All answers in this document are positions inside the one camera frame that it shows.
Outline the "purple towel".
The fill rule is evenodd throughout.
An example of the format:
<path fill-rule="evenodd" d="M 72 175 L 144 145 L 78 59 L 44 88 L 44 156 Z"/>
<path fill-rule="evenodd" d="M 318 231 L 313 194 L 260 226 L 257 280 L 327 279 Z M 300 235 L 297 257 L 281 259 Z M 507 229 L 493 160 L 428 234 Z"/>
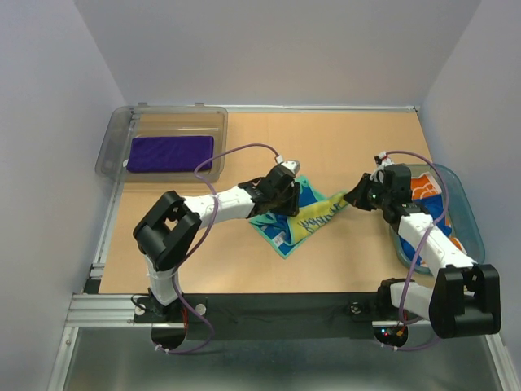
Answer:
<path fill-rule="evenodd" d="M 137 174 L 192 172 L 213 157 L 213 149 L 212 136 L 134 138 L 126 168 Z"/>

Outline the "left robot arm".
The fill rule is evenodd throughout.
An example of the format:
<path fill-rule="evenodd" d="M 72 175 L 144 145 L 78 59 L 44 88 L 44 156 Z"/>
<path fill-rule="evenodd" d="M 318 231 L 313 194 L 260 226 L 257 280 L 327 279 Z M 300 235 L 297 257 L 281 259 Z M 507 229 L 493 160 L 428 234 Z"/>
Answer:
<path fill-rule="evenodd" d="M 250 219 L 266 213 L 294 217 L 299 212 L 300 184 L 297 160 L 275 165 L 266 176 L 242 182 L 209 195 L 182 197 L 165 192 L 136 225 L 133 237 L 147 262 L 153 311 L 164 321 L 181 312 L 176 293 L 177 269 L 194 247 L 197 233 L 212 225 Z"/>

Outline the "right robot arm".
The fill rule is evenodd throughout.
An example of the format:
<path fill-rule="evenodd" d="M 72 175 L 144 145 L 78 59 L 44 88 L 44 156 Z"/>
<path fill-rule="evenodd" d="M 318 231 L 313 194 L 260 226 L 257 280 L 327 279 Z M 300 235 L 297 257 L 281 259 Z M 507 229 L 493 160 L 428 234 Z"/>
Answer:
<path fill-rule="evenodd" d="M 411 244 L 435 277 L 433 288 L 405 279 L 384 280 L 374 307 L 384 318 L 408 311 L 430 322 L 442 338 L 496 334 L 501 329 L 500 276 L 480 265 L 440 230 L 427 208 L 413 199 L 406 165 L 363 174 L 344 196 L 351 206 L 379 209 L 393 231 Z"/>

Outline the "yellow towel teal trim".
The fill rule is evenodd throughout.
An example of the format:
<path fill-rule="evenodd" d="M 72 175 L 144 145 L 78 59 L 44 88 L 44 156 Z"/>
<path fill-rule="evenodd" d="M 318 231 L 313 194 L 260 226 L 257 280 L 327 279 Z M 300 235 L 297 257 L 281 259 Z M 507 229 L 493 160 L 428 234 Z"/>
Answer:
<path fill-rule="evenodd" d="M 295 217 L 267 213 L 249 221 L 252 228 L 283 259 L 288 258 L 305 240 L 348 205 L 344 200 L 346 191 L 338 191 L 325 197 L 304 175 L 299 176 L 296 182 L 300 184 L 300 196 L 299 212 Z"/>

